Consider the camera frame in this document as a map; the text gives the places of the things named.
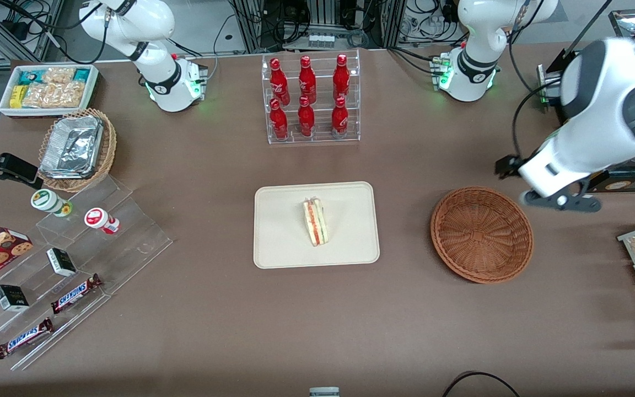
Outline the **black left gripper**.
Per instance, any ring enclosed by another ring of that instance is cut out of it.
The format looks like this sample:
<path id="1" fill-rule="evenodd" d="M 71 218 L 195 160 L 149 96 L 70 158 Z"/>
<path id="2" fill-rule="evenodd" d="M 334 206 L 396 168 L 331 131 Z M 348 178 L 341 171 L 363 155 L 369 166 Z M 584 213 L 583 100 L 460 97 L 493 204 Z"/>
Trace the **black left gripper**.
<path id="1" fill-rule="evenodd" d="M 519 169 L 525 163 L 526 160 L 519 156 L 505 156 L 496 161 L 496 176 L 499 179 L 520 178 Z"/>

